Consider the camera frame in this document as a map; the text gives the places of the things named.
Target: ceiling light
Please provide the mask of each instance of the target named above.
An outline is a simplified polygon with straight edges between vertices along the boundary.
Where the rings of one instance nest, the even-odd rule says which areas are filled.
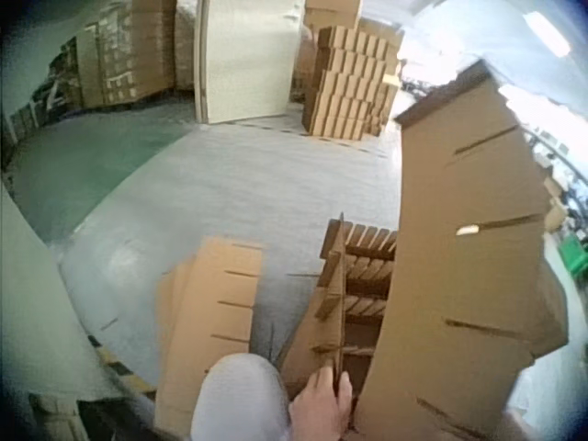
[[[525,15],[527,25],[535,34],[551,49],[557,57],[565,57],[570,53],[570,43],[563,38],[560,32],[537,11]]]

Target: cardboard slot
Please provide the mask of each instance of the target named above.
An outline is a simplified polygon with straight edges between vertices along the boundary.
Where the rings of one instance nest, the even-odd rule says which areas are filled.
[[[479,147],[479,146],[485,144],[488,141],[492,141],[492,140],[495,140],[497,138],[500,138],[501,136],[504,136],[504,135],[510,133],[511,131],[517,130],[518,128],[519,128],[519,126],[513,126],[513,127],[510,127],[510,128],[508,128],[506,130],[501,130],[498,133],[494,133],[493,135],[490,135],[490,136],[484,138],[483,140],[479,140],[479,141],[473,142],[470,145],[466,145],[465,147],[459,147],[458,149],[456,149],[454,151],[453,155],[454,156],[458,156],[460,154],[469,152],[469,151],[475,149],[476,147]]]
[[[530,214],[528,216],[521,216],[518,218],[513,219],[506,219],[506,220],[494,220],[490,222],[484,222],[477,225],[466,225],[463,227],[458,228],[456,232],[456,236],[466,236],[477,234],[478,232],[485,232],[488,230],[496,229],[496,228],[506,228],[506,227],[514,227],[515,225],[523,225],[525,223],[533,223],[537,221],[541,221],[543,219],[543,214]]]
[[[487,436],[481,434],[480,432],[468,428],[463,424],[458,424],[454,421],[447,413],[443,412],[438,407],[431,404],[429,401],[424,400],[422,398],[416,397],[416,402],[419,406],[423,409],[427,410],[429,413],[434,415],[437,419],[441,420],[443,423],[444,431],[449,432],[453,435],[456,435],[458,439],[472,439],[472,440],[483,440],[487,439]]]
[[[450,320],[445,319],[445,324],[447,326],[453,326],[455,328],[463,328],[465,330],[471,330],[478,333],[483,333],[487,335],[497,335],[500,337],[507,337],[507,338],[515,338],[515,339],[522,339],[522,335],[519,333],[514,333],[513,331],[505,331],[503,329],[491,328],[490,326],[482,326],[479,324],[474,323],[466,323],[461,322],[458,320]]]

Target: green floor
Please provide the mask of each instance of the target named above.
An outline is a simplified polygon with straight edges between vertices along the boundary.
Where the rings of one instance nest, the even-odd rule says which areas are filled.
[[[194,129],[193,106],[168,98],[44,127],[18,145],[6,186],[43,242],[61,242],[127,176]]]

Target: slotted cardboard sheet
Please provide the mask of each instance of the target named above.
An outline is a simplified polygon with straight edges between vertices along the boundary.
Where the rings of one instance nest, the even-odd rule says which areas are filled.
[[[397,256],[356,429],[369,440],[483,439],[520,370],[565,344],[564,304],[537,292],[545,191],[482,62],[397,120]]]
[[[223,356],[249,351],[261,249],[208,238],[158,289],[162,353],[155,427],[189,434],[202,381]]]

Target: white wall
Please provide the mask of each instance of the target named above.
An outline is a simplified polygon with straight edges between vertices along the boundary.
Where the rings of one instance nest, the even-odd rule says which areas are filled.
[[[50,251],[2,185],[2,374],[16,395],[120,396],[78,322]]]
[[[98,20],[107,0],[41,0],[4,36],[2,109],[7,116],[25,106],[49,72],[61,46],[87,23]]]

